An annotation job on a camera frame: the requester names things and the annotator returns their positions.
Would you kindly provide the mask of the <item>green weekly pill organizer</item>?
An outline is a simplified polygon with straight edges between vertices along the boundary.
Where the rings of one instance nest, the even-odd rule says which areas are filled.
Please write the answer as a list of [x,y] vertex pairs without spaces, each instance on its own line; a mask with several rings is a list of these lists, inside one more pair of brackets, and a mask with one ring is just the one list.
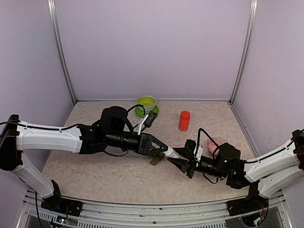
[[152,165],[152,166],[156,166],[160,161],[163,160],[164,156],[165,155],[162,152],[159,153],[159,154],[153,155],[152,159],[149,162],[149,164]]

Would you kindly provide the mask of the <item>small white pill bottle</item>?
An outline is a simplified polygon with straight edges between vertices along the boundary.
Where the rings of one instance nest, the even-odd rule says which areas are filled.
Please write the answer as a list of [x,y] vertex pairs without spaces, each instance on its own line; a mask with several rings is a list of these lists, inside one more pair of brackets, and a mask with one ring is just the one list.
[[171,147],[168,148],[165,152],[163,152],[167,158],[179,158],[180,155]]

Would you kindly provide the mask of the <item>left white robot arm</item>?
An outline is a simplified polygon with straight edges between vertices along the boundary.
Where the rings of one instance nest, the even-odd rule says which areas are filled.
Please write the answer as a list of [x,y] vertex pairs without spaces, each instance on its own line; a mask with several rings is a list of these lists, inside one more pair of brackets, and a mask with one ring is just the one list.
[[74,124],[69,127],[36,125],[22,122],[17,114],[10,116],[0,135],[0,168],[10,171],[34,189],[56,211],[62,211],[66,200],[56,182],[46,179],[29,161],[24,150],[60,150],[78,154],[106,152],[108,146],[132,151],[144,156],[163,153],[173,157],[173,149],[154,136],[144,133],[157,113],[145,114],[137,126],[128,119],[128,110],[111,106],[103,110],[92,125]]

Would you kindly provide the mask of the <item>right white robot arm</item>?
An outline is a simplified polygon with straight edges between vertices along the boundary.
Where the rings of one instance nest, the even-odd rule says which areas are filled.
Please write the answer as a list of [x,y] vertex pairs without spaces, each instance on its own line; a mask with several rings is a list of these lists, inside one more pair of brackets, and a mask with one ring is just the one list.
[[249,195],[243,200],[243,207],[253,211],[261,204],[261,197],[269,198],[278,190],[304,176],[304,132],[295,130],[285,144],[260,157],[242,160],[241,152],[229,143],[217,147],[216,158],[201,156],[193,140],[187,140],[183,148],[176,151],[180,158],[169,157],[189,178],[194,172],[204,177],[212,176],[226,180],[226,185],[234,189],[249,187]]

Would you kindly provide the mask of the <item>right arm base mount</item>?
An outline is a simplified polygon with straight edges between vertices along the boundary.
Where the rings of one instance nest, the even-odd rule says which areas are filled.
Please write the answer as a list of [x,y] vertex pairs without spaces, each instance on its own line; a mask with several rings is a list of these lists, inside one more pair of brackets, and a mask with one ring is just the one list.
[[230,216],[236,216],[265,209],[268,204],[266,198],[242,198],[228,201],[227,208]]

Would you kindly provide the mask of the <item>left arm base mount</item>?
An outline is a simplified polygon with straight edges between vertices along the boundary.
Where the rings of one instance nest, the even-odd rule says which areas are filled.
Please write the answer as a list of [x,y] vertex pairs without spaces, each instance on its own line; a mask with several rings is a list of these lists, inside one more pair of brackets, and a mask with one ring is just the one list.
[[81,201],[57,196],[51,196],[43,199],[41,203],[41,207],[44,209],[76,217],[80,216],[82,206],[83,202]]

